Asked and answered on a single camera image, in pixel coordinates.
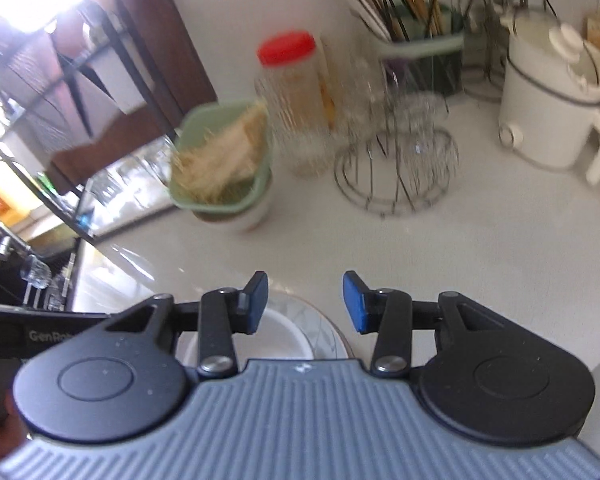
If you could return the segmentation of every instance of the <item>countertop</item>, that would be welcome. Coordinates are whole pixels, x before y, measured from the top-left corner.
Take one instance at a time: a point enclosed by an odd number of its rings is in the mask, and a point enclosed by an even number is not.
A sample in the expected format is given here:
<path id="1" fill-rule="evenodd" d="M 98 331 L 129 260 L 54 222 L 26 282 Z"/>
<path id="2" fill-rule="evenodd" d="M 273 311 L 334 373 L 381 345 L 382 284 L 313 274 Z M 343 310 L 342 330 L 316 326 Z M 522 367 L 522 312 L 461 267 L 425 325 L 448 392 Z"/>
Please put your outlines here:
<path id="1" fill-rule="evenodd" d="M 299 180 L 274 168 L 272 210 L 252 232 L 216 232 L 171 210 L 97 251 L 86 247 L 74 309 L 113 312 L 152 292 L 196 300 L 265 270 L 270 288 L 318 307 L 368 362 L 375 336 L 354 331 L 342 302 L 342 274 L 354 269 L 372 288 L 418 300 L 458 290 L 594 368 L 600 186 L 591 189 L 577 172 L 538 170 L 501 148 L 497 110 L 468 98 L 451 106 L 444 125 L 458 143 L 459 173 L 429 210 L 381 219 L 351 205 L 332 172 Z M 430 334 L 414 338 L 415 364 L 433 352 Z"/>

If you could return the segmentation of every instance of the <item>plastic jar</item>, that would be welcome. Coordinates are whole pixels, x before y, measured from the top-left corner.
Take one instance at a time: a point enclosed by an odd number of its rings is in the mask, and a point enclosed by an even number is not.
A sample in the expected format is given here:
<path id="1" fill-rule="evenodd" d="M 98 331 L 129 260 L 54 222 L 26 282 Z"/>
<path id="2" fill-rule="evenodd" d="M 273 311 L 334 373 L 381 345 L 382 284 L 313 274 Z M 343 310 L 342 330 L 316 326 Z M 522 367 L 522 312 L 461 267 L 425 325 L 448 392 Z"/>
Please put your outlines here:
<path id="1" fill-rule="evenodd" d="M 292 31 L 268 39 L 258 48 L 262 74 L 258 93 L 269 106 L 278 151 L 299 176 L 314 176 L 333 163 L 334 143 L 321 95 L 314 38 Z"/>

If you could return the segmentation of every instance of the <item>plate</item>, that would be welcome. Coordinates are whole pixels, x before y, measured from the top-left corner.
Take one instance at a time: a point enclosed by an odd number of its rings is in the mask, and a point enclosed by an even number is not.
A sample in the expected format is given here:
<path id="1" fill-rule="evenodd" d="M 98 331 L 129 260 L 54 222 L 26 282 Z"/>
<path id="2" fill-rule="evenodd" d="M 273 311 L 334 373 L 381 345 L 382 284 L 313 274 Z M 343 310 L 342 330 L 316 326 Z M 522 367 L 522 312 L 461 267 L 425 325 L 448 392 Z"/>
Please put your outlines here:
<path id="1" fill-rule="evenodd" d="M 282 292 L 269 293 L 258 331 L 234 335 L 238 367 L 250 358 L 346 359 L 347 346 L 332 323 L 314 306 Z M 176 358 L 186 366 L 197 362 L 198 334 L 184 333 Z"/>

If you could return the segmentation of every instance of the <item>human hand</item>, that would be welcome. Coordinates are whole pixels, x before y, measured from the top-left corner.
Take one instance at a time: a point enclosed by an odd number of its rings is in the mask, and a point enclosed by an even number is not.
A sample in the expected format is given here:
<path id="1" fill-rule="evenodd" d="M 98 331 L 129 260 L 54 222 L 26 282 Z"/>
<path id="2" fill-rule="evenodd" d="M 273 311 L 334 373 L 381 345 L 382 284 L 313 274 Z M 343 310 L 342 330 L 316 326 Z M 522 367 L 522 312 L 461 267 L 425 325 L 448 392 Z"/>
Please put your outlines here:
<path id="1" fill-rule="evenodd" d="M 4 397 L 4 408 L 7 418 L 0 425 L 0 459 L 16 449 L 27 437 L 27 428 L 15 409 L 11 392 Z"/>

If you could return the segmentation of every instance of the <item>metal screw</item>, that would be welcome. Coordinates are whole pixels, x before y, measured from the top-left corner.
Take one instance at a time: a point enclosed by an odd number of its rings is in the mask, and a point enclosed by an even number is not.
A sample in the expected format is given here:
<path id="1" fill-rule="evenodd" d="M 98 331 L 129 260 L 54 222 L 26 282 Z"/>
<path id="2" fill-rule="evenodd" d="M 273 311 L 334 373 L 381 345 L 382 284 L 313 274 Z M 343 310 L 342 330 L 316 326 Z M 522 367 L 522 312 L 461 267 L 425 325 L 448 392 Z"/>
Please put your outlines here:
<path id="1" fill-rule="evenodd" d="M 234 360 L 226 355 L 212 355 L 200 363 L 200 368 L 209 374 L 221 374 L 234 365 Z"/>
<path id="2" fill-rule="evenodd" d="M 407 367 L 407 361 L 397 355 L 385 355 L 376 361 L 379 372 L 399 372 Z"/>

